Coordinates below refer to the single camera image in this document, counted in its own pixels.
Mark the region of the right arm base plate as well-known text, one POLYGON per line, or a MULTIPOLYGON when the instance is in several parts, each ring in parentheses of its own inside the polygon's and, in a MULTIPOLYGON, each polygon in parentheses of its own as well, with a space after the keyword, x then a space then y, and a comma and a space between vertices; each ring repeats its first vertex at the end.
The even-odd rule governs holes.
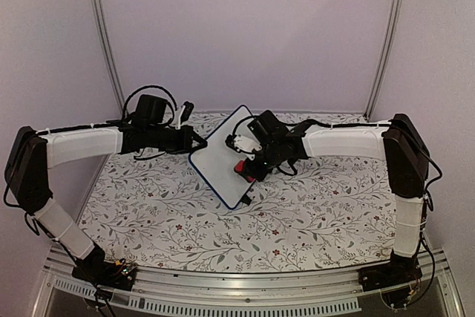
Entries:
POLYGON ((358 283, 365 292, 407 284, 421 277, 422 270, 417 257, 391 255, 387 263, 358 270, 358 283))

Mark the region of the black whiteboard stand foot left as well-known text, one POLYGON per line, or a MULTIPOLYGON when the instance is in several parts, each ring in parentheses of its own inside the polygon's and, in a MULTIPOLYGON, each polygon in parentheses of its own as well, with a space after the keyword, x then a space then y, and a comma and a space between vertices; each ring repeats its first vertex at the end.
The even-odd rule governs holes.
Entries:
POLYGON ((243 195, 242 198, 240 199, 240 201, 243 204, 246 204, 247 206, 249 206, 252 202, 251 198, 248 195, 243 195))

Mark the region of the red whiteboard eraser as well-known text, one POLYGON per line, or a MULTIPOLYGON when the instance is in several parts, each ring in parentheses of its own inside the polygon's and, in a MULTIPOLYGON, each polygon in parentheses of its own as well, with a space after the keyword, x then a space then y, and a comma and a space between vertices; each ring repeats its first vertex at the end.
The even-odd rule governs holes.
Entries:
POLYGON ((234 172, 242 177, 247 183, 253 183, 255 178, 249 170, 249 165, 246 160, 239 161, 234 167, 234 172))

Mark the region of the blue-framed whiteboard with writing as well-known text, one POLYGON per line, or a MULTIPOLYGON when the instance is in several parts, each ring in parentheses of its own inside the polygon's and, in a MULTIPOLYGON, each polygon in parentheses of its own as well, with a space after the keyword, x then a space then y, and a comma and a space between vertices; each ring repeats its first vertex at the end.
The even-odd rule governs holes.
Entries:
POLYGON ((231 150, 225 139, 229 134, 241 134, 257 141, 246 126, 251 119, 252 112, 240 105, 208 134, 206 148, 189 155, 191 166, 228 209, 243 204, 240 199, 247 195, 252 184, 234 172, 236 164, 248 157, 231 150))

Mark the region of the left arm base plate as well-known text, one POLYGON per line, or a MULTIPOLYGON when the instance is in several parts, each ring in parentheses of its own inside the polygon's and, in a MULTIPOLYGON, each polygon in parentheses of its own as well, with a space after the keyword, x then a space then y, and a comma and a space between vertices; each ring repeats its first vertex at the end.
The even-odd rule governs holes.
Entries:
POLYGON ((102 258, 77 260, 72 276, 94 286, 131 291, 137 275, 137 265, 120 259, 116 262, 102 258))

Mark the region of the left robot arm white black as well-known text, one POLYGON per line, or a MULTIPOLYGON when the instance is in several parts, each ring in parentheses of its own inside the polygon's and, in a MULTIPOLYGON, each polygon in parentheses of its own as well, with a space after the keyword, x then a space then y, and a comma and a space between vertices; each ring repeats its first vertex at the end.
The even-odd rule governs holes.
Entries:
POLYGON ((110 277, 103 249, 93 241, 57 198, 85 180, 89 163, 115 154, 132 154, 154 148, 160 154, 188 154, 206 147, 206 140, 187 121, 191 102, 143 94, 131 113, 100 123, 38 130, 29 125, 16 133, 4 169, 6 193, 13 208, 21 209, 68 252, 75 264, 95 283, 110 277))

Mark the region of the left aluminium frame post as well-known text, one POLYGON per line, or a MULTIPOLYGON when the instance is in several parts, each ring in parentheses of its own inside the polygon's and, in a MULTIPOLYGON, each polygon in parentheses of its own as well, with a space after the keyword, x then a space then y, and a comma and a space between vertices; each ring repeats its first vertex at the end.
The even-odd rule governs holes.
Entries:
POLYGON ((96 23, 99 43, 102 48, 102 55, 105 61, 106 70, 111 83, 111 89, 114 95, 119 112, 122 112, 125 104, 125 95, 122 89, 122 83, 119 78, 114 52, 111 45, 108 27, 106 24, 105 11, 102 0, 91 0, 92 11, 96 23))

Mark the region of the aluminium front rail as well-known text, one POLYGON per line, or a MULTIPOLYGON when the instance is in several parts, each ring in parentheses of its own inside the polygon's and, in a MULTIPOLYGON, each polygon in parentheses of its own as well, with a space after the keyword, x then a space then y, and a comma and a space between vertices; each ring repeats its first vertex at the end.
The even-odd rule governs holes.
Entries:
POLYGON ((464 316, 455 281, 440 249, 419 255, 423 272, 414 303, 386 305, 400 287, 364 291, 356 267, 277 273, 186 272, 140 267, 131 290, 94 288, 73 278, 60 249, 42 270, 35 316, 464 316))

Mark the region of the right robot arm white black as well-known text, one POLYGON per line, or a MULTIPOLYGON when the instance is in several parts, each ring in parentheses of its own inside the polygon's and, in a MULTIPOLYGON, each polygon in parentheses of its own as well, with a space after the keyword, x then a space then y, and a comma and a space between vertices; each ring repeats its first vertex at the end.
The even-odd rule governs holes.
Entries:
POLYGON ((427 191, 430 154, 409 117, 372 123, 333 124, 307 119, 281 122, 271 111, 239 120, 249 137, 236 129, 228 147, 245 154, 235 172, 248 183, 262 181, 283 163, 296 174, 299 160, 323 156, 369 157, 385 162, 389 187, 396 198, 396 233, 390 263, 384 268, 389 284, 400 284, 416 265, 427 211, 433 204, 427 191))

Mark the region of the right aluminium frame post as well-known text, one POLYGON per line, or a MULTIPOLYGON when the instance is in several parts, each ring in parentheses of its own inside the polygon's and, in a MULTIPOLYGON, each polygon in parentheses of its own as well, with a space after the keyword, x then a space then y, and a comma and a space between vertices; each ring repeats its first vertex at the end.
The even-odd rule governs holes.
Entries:
POLYGON ((393 41, 396 37, 397 25, 399 22, 399 15, 402 8, 403 0, 390 0, 390 9, 387 19, 387 25, 384 32, 384 38, 379 54, 379 59, 376 66, 376 72, 373 79, 373 84, 370 90, 364 116, 369 120, 376 109, 379 94, 384 83, 384 77, 389 63, 393 41))

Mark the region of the aluminium frame post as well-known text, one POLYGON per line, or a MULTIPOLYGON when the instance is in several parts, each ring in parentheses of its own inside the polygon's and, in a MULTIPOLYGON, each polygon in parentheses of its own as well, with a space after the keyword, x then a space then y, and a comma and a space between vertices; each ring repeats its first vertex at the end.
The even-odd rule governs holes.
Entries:
POLYGON ((91 0, 92 11, 96 23, 99 43, 102 48, 102 55, 105 61, 106 70, 111 83, 111 89, 114 95, 119 112, 122 112, 125 104, 125 95, 122 89, 122 83, 119 78, 114 52, 111 45, 108 27, 106 24, 105 11, 102 0, 91 0))
POLYGON ((364 116, 369 120, 376 109, 379 94, 384 83, 384 77, 389 63, 393 41, 396 37, 397 25, 399 22, 399 15, 402 8, 403 0, 390 0, 390 9, 387 19, 387 25, 384 32, 384 38, 379 54, 379 59, 376 66, 376 72, 373 79, 373 84, 370 90, 364 116))

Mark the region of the floral patterned table mat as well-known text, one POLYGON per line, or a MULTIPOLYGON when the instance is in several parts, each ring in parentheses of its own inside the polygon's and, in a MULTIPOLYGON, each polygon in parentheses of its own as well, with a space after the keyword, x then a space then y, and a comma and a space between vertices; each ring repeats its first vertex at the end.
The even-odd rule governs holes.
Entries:
POLYGON ((110 259, 195 272, 332 269, 417 250, 423 199, 394 195, 383 161, 323 156, 296 169, 228 209, 185 155, 113 155, 79 227, 110 259))

